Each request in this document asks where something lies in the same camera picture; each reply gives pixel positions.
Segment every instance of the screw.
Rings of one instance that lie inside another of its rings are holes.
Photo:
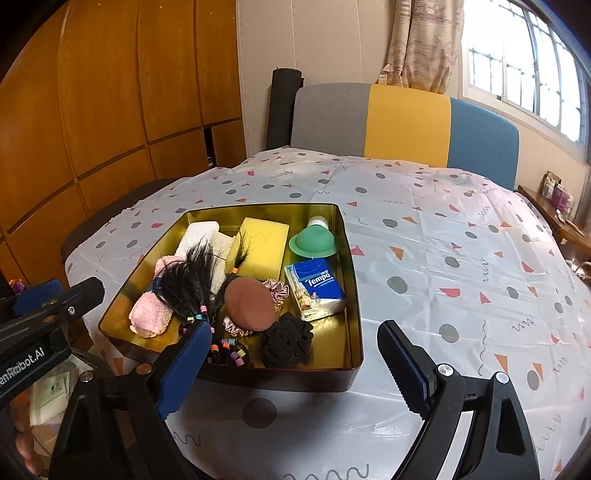
[[[444,377],[450,377],[453,373],[453,368],[447,364],[441,364],[437,367],[437,371],[441,373]]]
[[[497,372],[495,374],[495,378],[503,384],[509,383],[509,375],[507,375],[505,372]]]
[[[152,371],[152,365],[139,364],[137,367],[135,367],[135,371],[140,375],[148,375]]]
[[[78,378],[81,382],[88,383],[94,376],[92,370],[87,370],[86,372],[82,372]]]

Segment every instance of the white tablecloth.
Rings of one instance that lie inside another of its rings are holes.
[[[541,476],[556,477],[589,425],[591,296],[518,195],[461,170],[285,148],[140,201],[66,264],[71,284],[94,275],[105,285],[105,301],[85,321],[114,369],[132,362],[97,323],[140,256],[187,210],[236,202],[339,205],[365,360],[352,388],[338,394],[196,381],[168,419],[190,460],[228,480],[390,479],[421,426],[377,350],[378,326],[394,319],[435,362],[474,377],[507,372]],[[450,458],[461,448],[454,444]]]

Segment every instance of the blue packaging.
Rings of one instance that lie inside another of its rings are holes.
[[[324,258],[286,265],[284,269],[303,320],[318,320],[345,309],[343,289]]]

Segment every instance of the window frame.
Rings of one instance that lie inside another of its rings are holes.
[[[496,5],[497,8],[504,8],[503,5],[499,5],[496,0],[489,0]],[[524,4],[521,0],[509,0],[510,3],[515,4],[516,6],[520,7],[524,12],[524,19],[525,23],[528,27],[528,33],[530,35],[530,41],[532,42],[532,52],[534,56],[534,74],[535,74],[535,95],[534,95],[534,111],[531,112],[527,108],[518,105],[507,98],[507,62],[506,62],[506,55],[505,55],[505,42],[502,42],[502,58],[501,58],[501,70],[502,70],[502,95],[498,96],[494,93],[488,92],[487,90],[483,90],[478,88],[470,83],[470,62],[469,62],[469,54],[470,49],[468,45],[466,45],[464,39],[462,38],[462,50],[461,50],[461,59],[462,62],[462,69],[459,72],[459,97],[465,100],[483,104],[487,108],[492,108],[497,112],[503,115],[509,115],[512,120],[517,121],[520,124],[523,124],[525,127],[534,128],[535,130],[539,131],[546,137],[548,140],[551,140],[553,143],[563,146],[564,150],[570,152],[576,158],[581,160],[585,160],[586,158],[586,149],[589,145],[589,135],[588,135],[588,103],[587,103],[587,90],[586,90],[586,82],[583,77],[581,65],[578,61],[578,58],[572,54],[571,49],[568,45],[564,42],[562,38],[556,33],[556,31],[552,28],[548,22],[544,18],[541,18],[535,11],[533,11],[528,5]],[[550,31],[549,35],[552,40],[554,46],[554,55],[556,56],[556,62],[558,67],[558,82],[560,91],[558,92],[559,100],[560,100],[560,109],[559,109],[559,120],[558,126],[555,127],[542,117],[540,117],[540,69],[538,66],[538,51],[537,51],[537,41],[535,39],[534,34],[534,25],[531,22],[528,12],[532,13],[538,18],[541,18],[544,23],[548,25],[548,29]],[[496,21],[499,28],[501,28],[500,19],[498,16],[498,10],[496,10]],[[566,49],[573,55],[574,63],[576,66],[577,71],[577,80],[579,83],[579,97],[580,97],[580,134],[579,140],[571,140],[567,137],[564,133],[560,131],[561,121],[562,121],[562,109],[563,109],[563,95],[562,95],[562,76],[561,76],[561,67],[560,67],[560,59],[558,57],[558,47],[557,42],[552,32],[555,33],[561,39],[563,45],[565,45]]]

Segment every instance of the hand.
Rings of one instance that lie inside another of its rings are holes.
[[[29,410],[31,407],[29,392],[24,391],[10,402],[8,411],[10,420],[17,430],[15,444],[18,453],[33,475],[39,475],[43,471],[41,456],[34,450],[33,433],[29,422]]]

